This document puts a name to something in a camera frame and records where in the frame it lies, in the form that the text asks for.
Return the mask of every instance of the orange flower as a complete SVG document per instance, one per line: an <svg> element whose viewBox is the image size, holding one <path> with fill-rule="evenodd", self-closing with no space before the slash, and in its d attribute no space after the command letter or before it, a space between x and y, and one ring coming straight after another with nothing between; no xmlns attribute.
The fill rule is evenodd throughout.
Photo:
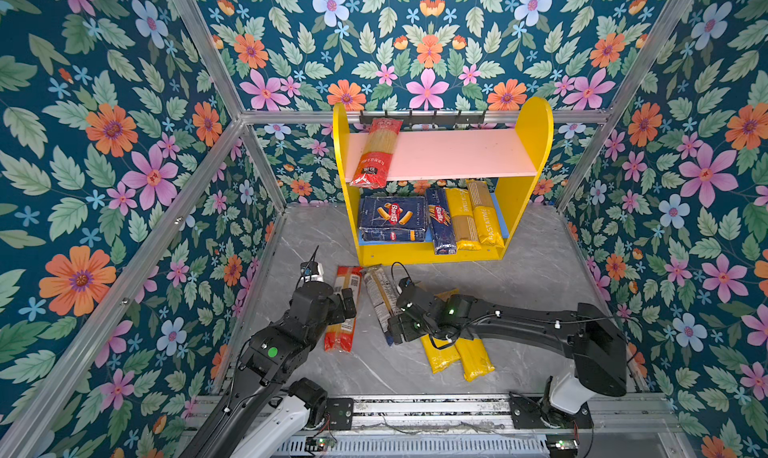
<svg viewBox="0 0 768 458"><path fill-rule="evenodd" d="M568 230L571 232L571 236L574 240L578 241L578 229L576 228L576 225L568 222Z"/></svg>
<svg viewBox="0 0 768 458"><path fill-rule="evenodd" d="M488 109L491 111L516 111L528 97L523 94L527 88L525 84L518 84L518 80L510 79L506 86L504 83L496 84L491 94L488 95Z"/></svg>
<svg viewBox="0 0 768 458"><path fill-rule="evenodd" d="M266 231L264 232L264 241L269 242L272 239L272 233L275 231L275 222L266 225Z"/></svg>
<svg viewBox="0 0 768 458"><path fill-rule="evenodd" d="M240 279L240 272L243 271L243 261L236 254L230 256L230 259L226 261L224 266L224 282L228 286L234 286L237 284L237 280Z"/></svg>
<svg viewBox="0 0 768 458"><path fill-rule="evenodd" d="M429 188L429 181L418 180L413 184L413 192L416 194L424 194Z"/></svg>
<svg viewBox="0 0 768 458"><path fill-rule="evenodd" d="M701 454L706 458L736 458L731 448L726 448L725 443L717 436L705 436L701 444Z"/></svg>
<svg viewBox="0 0 768 458"><path fill-rule="evenodd" d="M212 380L216 380L216 375L219 374L219 368L221 368L221 361L226 356L226 345L221 345L221 348L219 348L218 351L216 351L216 356L214 357L214 367L210 369L210 378Z"/></svg>
<svg viewBox="0 0 768 458"><path fill-rule="evenodd" d="M158 421L154 422L154 426L152 426L152 432L154 434L163 433L163 430L165 430L165 424L168 422L168 415L162 415L160 418L158 418Z"/></svg>
<svg viewBox="0 0 768 458"><path fill-rule="evenodd" d="M744 146L753 150L760 146L760 139L768 139L768 104L757 103L756 107L748 105L739 109L739 115L730 118L725 133L725 141L733 142L731 146L740 150Z"/></svg>
<svg viewBox="0 0 768 458"><path fill-rule="evenodd" d="M408 48L408 38L406 38L405 36L400 36L398 39L396 39L395 48L398 48L399 50L404 50Z"/></svg>
<svg viewBox="0 0 768 458"><path fill-rule="evenodd" d="M134 149L131 143L139 141L136 134L134 118L125 116L125 109L117 105L114 109L109 104L102 103L98 107L99 113L91 112L85 117L90 125L85 128L88 139L96 141L96 149L114 157L120 157L125 151Z"/></svg>
<svg viewBox="0 0 768 458"><path fill-rule="evenodd" d="M629 5L629 14L632 14L635 16L637 13L643 10L645 8L645 3L647 3L648 0L634 0L632 1L632 4Z"/></svg>
<svg viewBox="0 0 768 458"><path fill-rule="evenodd" d="M58 73L62 76L63 80L67 81L69 84L74 84L74 80L72 79L72 75L69 74L69 71L64 68L59 68Z"/></svg>
<svg viewBox="0 0 768 458"><path fill-rule="evenodd" d="M456 50L464 49L467 47L467 40L463 36L456 34L451 41L451 46Z"/></svg>
<svg viewBox="0 0 768 458"><path fill-rule="evenodd" d="M94 310L94 301L101 299L109 291L106 283L115 279L114 266L107 266L109 256L102 250L96 250L91 256L91 248L72 246L69 259L57 254L45 264L45 271L55 277L40 280L40 297L56 297L48 308L59 316L69 313L74 306L74 316L81 317Z"/></svg>
<svg viewBox="0 0 768 458"><path fill-rule="evenodd" d="M330 92L328 104L333 106L336 103L343 103L348 111L362 111L362 104L366 102L366 96L360 94L361 90L357 83L350 84L348 80L341 79L338 85L332 84L328 88Z"/></svg>
<svg viewBox="0 0 768 458"><path fill-rule="evenodd" d="M270 56L264 50L264 43L261 40L254 40L250 34L245 36L238 35L235 38L235 52L240 53L241 61L247 63L253 69L265 68L266 62Z"/></svg>
<svg viewBox="0 0 768 458"><path fill-rule="evenodd" d="M630 143L643 147L648 144L648 141L654 140L659 134L656 128L661 126L660 110L658 104L646 103L634 112L632 122L629 125Z"/></svg>
<svg viewBox="0 0 768 458"><path fill-rule="evenodd" d="M768 250L763 251L763 258L768 260ZM755 276L758 278L764 278L760 281L760 289L768 296L768 263L765 261L758 261L755 263Z"/></svg>
<svg viewBox="0 0 768 458"><path fill-rule="evenodd" d="M437 36L428 34L422 39L422 42L416 46L418 62L424 64L424 68L431 68L435 63L440 62L440 53L442 53L442 44L438 43Z"/></svg>
<svg viewBox="0 0 768 458"><path fill-rule="evenodd" d="M641 352L638 351L638 347L634 346L634 343L629 343L629 354L631 357L634 357L632 358L632 360L638 366L638 370L640 371L640 374L643 375L643 377L648 376L648 368L644 366L645 357Z"/></svg>
<svg viewBox="0 0 768 458"><path fill-rule="evenodd" d="M219 0L216 2L219 5L219 9L227 16L235 14L235 5L227 0Z"/></svg>
<svg viewBox="0 0 768 458"><path fill-rule="evenodd" d="M195 114L192 115L192 124L197 126L197 137L205 141L206 146L212 147L221 135L221 123L219 114L210 103L197 103L194 106Z"/></svg>
<svg viewBox="0 0 768 458"><path fill-rule="evenodd" d="M554 187L554 181L548 180L546 178L542 178L539 180L538 183L536 183L536 186L533 188L533 194L538 194L539 196L543 196L544 194L549 193L552 191L552 188Z"/></svg>
<svg viewBox="0 0 768 458"><path fill-rule="evenodd" d="M608 276L614 280L619 281L624 277L624 271L627 270L627 264L624 262L624 258L616 253L611 254L608 257L608 262L605 265L605 270L608 271Z"/></svg>
<svg viewBox="0 0 768 458"><path fill-rule="evenodd" d="M589 55L592 58L592 67L605 68L610 63L619 59L619 53L624 50L624 35L619 36L616 33L610 33L605 39L601 39L594 46L594 50Z"/></svg>
<svg viewBox="0 0 768 458"><path fill-rule="evenodd" d="M304 180L293 180L290 189L299 196L309 196L312 194L312 186Z"/></svg>
<svg viewBox="0 0 768 458"><path fill-rule="evenodd" d="M446 2L443 0L424 0L418 4L425 16L439 16L446 10Z"/></svg>

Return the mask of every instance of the plastic wrapper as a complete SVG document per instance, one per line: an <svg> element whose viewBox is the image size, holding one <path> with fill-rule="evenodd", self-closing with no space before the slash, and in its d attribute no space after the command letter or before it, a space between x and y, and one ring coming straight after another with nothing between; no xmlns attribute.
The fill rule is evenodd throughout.
<svg viewBox="0 0 768 458"><path fill-rule="evenodd" d="M451 214L448 212L446 190L431 187L426 191L426 198L435 254L456 254L456 238L453 234Z"/></svg>
<svg viewBox="0 0 768 458"><path fill-rule="evenodd" d="M472 212L475 217L480 242L490 246L504 247L502 229L498 225L498 215L493 205L493 198L485 181L468 181L467 188L472 199Z"/></svg>
<svg viewBox="0 0 768 458"><path fill-rule="evenodd" d="M485 345L480 338L459 338L456 340L454 348L456 348L458 356L462 358L465 380L473 381L478 376L485 376L496 369L491 363L488 352L485 351Z"/></svg>
<svg viewBox="0 0 768 458"><path fill-rule="evenodd" d="M386 343L391 347L395 340L389 331L389 317L396 316L402 312L397 307L397 292L383 267L371 266L363 271L362 280L366 284L366 290L371 299L373 310L376 312L376 317L379 318L379 325L384 332Z"/></svg>
<svg viewBox="0 0 768 458"><path fill-rule="evenodd" d="M435 339L435 344L439 347L448 344L448 341L441 339ZM429 366L432 367L432 373L440 373L445 368L451 366L455 362L459 361L458 351L456 347L445 348L444 350L438 350L432 346L432 342L429 340L428 335L422 337L422 345L424 345L424 352L427 355L427 361Z"/></svg>
<svg viewBox="0 0 768 458"><path fill-rule="evenodd" d="M402 121L389 117L377 117L371 124L366 147L352 178L353 186L378 189L386 187L389 164L395 152L397 135Z"/></svg>
<svg viewBox="0 0 768 458"><path fill-rule="evenodd" d="M364 241L424 241L427 232L424 196L362 199L358 223Z"/></svg>
<svg viewBox="0 0 768 458"><path fill-rule="evenodd" d="M340 266L336 271L336 282L333 285L335 293L341 293L344 288L352 290L355 309L359 307L358 298L362 285L362 267ZM355 334L356 318L347 318L344 323L332 324L326 328L325 350L352 351L352 338Z"/></svg>
<svg viewBox="0 0 768 458"><path fill-rule="evenodd" d="M480 246L475 215L472 213L472 201L469 191L457 187L446 190L448 211L451 214L456 248L462 251L477 251Z"/></svg>

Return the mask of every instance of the yellow pasta package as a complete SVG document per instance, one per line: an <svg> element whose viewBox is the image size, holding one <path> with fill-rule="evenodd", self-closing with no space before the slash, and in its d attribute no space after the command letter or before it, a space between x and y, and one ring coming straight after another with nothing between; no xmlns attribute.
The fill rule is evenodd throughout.
<svg viewBox="0 0 768 458"><path fill-rule="evenodd" d="M441 339L435 339L435 344L439 347L447 345L448 341L442 341ZM438 350L432 346L432 342L429 340L428 335L422 337L422 345L424 345L424 352L427 354L427 361L429 366L432 367L432 373L440 373L445 368L451 366L459 360L458 351L456 347L445 348L444 350Z"/></svg>
<svg viewBox="0 0 768 458"><path fill-rule="evenodd" d="M456 346L452 348L456 348L458 356L462 358L464 379L467 381L472 381L478 376L485 376L496 369L491 363L491 358L488 357L488 352L485 351L485 345L480 338L459 338L456 340Z"/></svg>
<svg viewBox="0 0 768 458"><path fill-rule="evenodd" d="M469 192L459 188L446 189L448 211L453 221L453 233L456 236L456 248L461 251L482 249L472 213Z"/></svg>
<svg viewBox="0 0 768 458"><path fill-rule="evenodd" d="M480 242L491 246L504 246L502 229L498 225L496 208L493 206L491 193L485 181L471 180L467 182L469 196L472 199L475 226L478 230Z"/></svg>

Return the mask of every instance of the metal beam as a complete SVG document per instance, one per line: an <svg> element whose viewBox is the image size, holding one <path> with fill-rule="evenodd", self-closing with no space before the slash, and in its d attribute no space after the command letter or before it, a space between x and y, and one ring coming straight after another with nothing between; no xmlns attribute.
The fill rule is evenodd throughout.
<svg viewBox="0 0 768 458"><path fill-rule="evenodd" d="M437 111L419 111L414 110L413 116L453 116L457 111L437 110ZM367 116L384 116L384 111L365 111ZM406 117L410 111L389 111L389 117ZM602 125L608 122L609 113L606 110L554 110L555 123L593 123ZM462 113L462 116L482 115L481 111L468 111ZM520 111L489 111L485 113L485 123L514 123L518 120ZM247 110L242 114L243 121L247 125L266 125L270 123L281 123L283 125L325 125L333 121L332 111L255 111ZM349 113L347 118L350 123L360 123L360 115Z"/></svg>
<svg viewBox="0 0 768 458"><path fill-rule="evenodd" d="M667 40L672 35L672 31L674 31L677 23L680 22L680 18L682 18L683 13L692 1L667 0L667 3L661 9L654 26L648 34L648 40L638 54L638 59L634 62L632 69L624 77L624 80L621 81L619 90L610 102L608 120L592 136L592 141L590 141L587 149L584 150L581 159L579 159L573 173L568 178L568 184L558 198L558 211L565 211L574 193L581 186L581 181L587 176L592 163L600 155L600 150L603 149L605 141L616 128L621 115L634 99L640 84L645 79L646 74L648 74L656 58L658 58L662 47L667 43Z"/></svg>
<svg viewBox="0 0 768 458"><path fill-rule="evenodd" d="M0 458L29 458L43 435L51 429L85 372L91 369L98 351L107 343L128 305L147 280L152 267L179 232L178 223L192 212L200 195L210 184L211 177L229 154L240 136L241 127L239 123L228 126L216 145L208 151L184 189L168 206L123 273L72 339L37 394L5 433L0 441Z"/></svg>

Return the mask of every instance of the spaghetti package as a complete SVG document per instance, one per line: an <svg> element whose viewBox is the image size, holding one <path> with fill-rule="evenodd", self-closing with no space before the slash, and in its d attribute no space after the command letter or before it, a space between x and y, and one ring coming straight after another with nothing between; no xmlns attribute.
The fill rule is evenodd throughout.
<svg viewBox="0 0 768 458"><path fill-rule="evenodd" d="M456 254L456 238L453 235L451 214L448 212L446 190L431 187L426 191L426 198L435 254Z"/></svg>
<svg viewBox="0 0 768 458"><path fill-rule="evenodd" d="M447 345L448 341L435 339L435 344L441 347L443 345ZM432 374L440 373L445 368L448 368L461 359L461 357L458 356L456 347L449 347L445 348L444 350L438 350L432 346L432 341L429 340L428 335L424 335L422 337L422 345L424 346L424 352L427 354L427 361L429 362L429 366L432 367Z"/></svg>
<svg viewBox="0 0 768 458"><path fill-rule="evenodd" d="M377 117L373 120L366 147L362 150L360 163L352 178L353 186L372 190L386 187L389 164L395 152L397 135L402 121L389 117Z"/></svg>
<svg viewBox="0 0 768 458"><path fill-rule="evenodd" d="M478 376L485 376L496 368L488 357L488 351L485 351L485 345L480 338L456 340L456 351L458 356L462 357L464 365L464 379L472 381Z"/></svg>
<svg viewBox="0 0 768 458"><path fill-rule="evenodd" d="M491 246L504 246L502 229L498 225L496 208L493 205L491 192L485 181L471 180L467 182L469 196L472 199L472 208L475 216L475 226L478 230L480 242Z"/></svg>
<svg viewBox="0 0 768 458"><path fill-rule="evenodd" d="M446 197L453 222L456 248L463 251L480 250L480 240L475 226L475 216L472 213L469 192L453 187L446 190Z"/></svg>
<svg viewBox="0 0 768 458"><path fill-rule="evenodd" d="M379 318L379 325L384 332L386 343L391 347L395 340L389 331L389 317L396 316L402 312L397 307L395 287L389 281L389 277L381 265L366 268L362 280L366 284L366 290L371 299L373 310L376 311L376 317Z"/></svg>
<svg viewBox="0 0 768 458"><path fill-rule="evenodd" d="M340 293L344 288L352 290L352 299L355 300L355 309L359 307L360 285L362 282L362 267L340 266L336 271L336 282L333 291ZM347 318L344 323L332 324L326 329L326 351L341 350L352 351L352 338L355 334L356 318Z"/></svg>

